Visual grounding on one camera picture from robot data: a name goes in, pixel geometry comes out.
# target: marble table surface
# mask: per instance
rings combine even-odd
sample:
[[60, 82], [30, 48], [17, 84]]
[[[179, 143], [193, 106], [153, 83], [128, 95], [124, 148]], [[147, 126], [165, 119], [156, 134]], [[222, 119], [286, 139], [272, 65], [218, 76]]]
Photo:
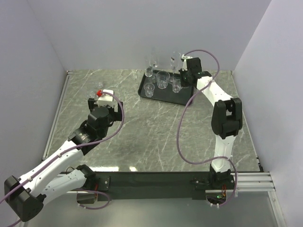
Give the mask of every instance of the marble table surface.
[[[184, 107], [139, 97], [137, 91], [142, 76], [143, 70], [76, 70], [69, 73], [47, 156], [87, 118], [88, 96], [102, 82], [104, 89], [114, 90], [124, 102], [125, 123], [117, 136], [99, 144], [73, 167], [87, 164], [97, 171], [208, 171], [209, 164], [190, 165], [177, 152], [176, 131]], [[230, 71], [221, 71], [216, 82], [228, 94], [237, 97]], [[212, 105], [200, 94], [185, 114], [180, 147], [191, 161], [214, 156], [212, 113]], [[112, 134], [119, 123], [114, 123], [107, 135]], [[232, 160], [238, 171], [259, 171], [245, 119], [233, 146]]]

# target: white wall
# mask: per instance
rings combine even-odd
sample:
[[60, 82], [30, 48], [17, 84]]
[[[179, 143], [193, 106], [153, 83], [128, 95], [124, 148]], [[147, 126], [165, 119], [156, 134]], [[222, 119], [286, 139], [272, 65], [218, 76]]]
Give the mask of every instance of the white wall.
[[[27, 1], [0, 1], [0, 197], [41, 161], [65, 75]], [[0, 205], [0, 226], [15, 217]]]
[[272, 0], [234, 79], [262, 165], [286, 221], [303, 222], [303, 1]]
[[[170, 52], [205, 48], [233, 70], [270, 0], [28, 0], [63, 66], [144, 68], [151, 46]], [[203, 66], [216, 69], [211, 57]]]

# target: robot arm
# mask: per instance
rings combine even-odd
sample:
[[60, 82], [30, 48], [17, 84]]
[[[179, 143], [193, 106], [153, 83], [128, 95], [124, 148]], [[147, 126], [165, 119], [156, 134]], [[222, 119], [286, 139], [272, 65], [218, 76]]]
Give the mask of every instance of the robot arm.
[[[198, 90], [210, 85], [202, 91], [214, 107], [212, 117], [212, 129], [216, 134], [214, 157], [232, 156], [233, 142], [242, 128], [242, 102], [239, 98], [233, 98], [225, 93], [218, 84], [213, 81], [212, 75], [202, 71], [199, 58], [182, 56], [183, 67], [181, 74], [181, 85], [195, 86]], [[230, 173], [230, 163], [227, 159], [215, 159], [211, 163], [211, 172], [218, 175]]]
[[[103, 92], [114, 94], [111, 90]], [[115, 121], [122, 120], [122, 110], [118, 106], [118, 112], [114, 111], [114, 100], [110, 95], [100, 94], [96, 99], [90, 98], [88, 103], [90, 109], [88, 119], [56, 152], [18, 179], [11, 176], [5, 181], [5, 194], [27, 182], [6, 199], [22, 221], [29, 221], [41, 211], [44, 205], [68, 191], [81, 187], [87, 189], [95, 187], [96, 174], [86, 165], [79, 166], [71, 173], [54, 179], [98, 144], [73, 149], [67, 153], [64, 153], [65, 150], [103, 139], [107, 135], [108, 128]], [[32, 179], [31, 176], [38, 172], [40, 173]]]

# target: wine glass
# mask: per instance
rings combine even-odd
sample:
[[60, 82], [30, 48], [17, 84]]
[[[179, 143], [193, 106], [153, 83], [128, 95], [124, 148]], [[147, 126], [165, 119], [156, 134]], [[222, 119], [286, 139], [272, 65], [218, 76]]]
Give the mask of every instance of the wine glass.
[[150, 65], [150, 58], [145, 56], [145, 76], [151, 77], [153, 74], [152, 66]]
[[156, 69], [159, 66], [159, 55], [155, 48], [151, 50], [150, 65], [153, 67], [153, 69]]
[[174, 51], [172, 54], [171, 54], [171, 57], [170, 57], [170, 66], [171, 66], [171, 69], [172, 69], [172, 76], [169, 78], [169, 83], [172, 84], [172, 82], [174, 81], [174, 74], [175, 74], [175, 71], [176, 69], [178, 68], [179, 64], [180, 64], [180, 60], [181, 60], [181, 54], [177, 51]]

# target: glass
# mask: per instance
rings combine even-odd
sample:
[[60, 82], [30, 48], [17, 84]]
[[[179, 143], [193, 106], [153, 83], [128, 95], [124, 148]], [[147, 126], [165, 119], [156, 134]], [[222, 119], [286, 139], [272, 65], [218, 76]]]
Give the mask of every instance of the glass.
[[156, 48], [152, 48], [151, 50], [151, 61], [150, 65], [153, 69], [156, 69], [159, 66], [159, 55]]
[[155, 90], [155, 86], [152, 83], [147, 83], [144, 86], [146, 97], [152, 97], [153, 91]]
[[152, 76], [152, 66], [150, 65], [150, 58], [145, 56], [145, 75], [147, 77]]
[[160, 89], [165, 89], [169, 84], [169, 73], [165, 71], [159, 71], [157, 73], [157, 85]]
[[151, 57], [145, 56], [145, 76], [148, 77], [150, 83], [156, 83], [156, 75], [153, 73], [153, 67], [151, 65]]
[[174, 80], [172, 81], [172, 91], [178, 93], [181, 89], [181, 80], [174, 78]]
[[176, 69], [178, 68], [178, 66], [180, 64], [180, 61], [181, 61], [181, 54], [177, 51], [174, 51], [171, 54], [171, 57], [170, 57], [170, 66], [171, 66], [171, 69], [172, 69], [172, 76], [169, 79], [170, 84], [172, 84], [172, 82], [174, 81], [174, 74], [175, 74]]

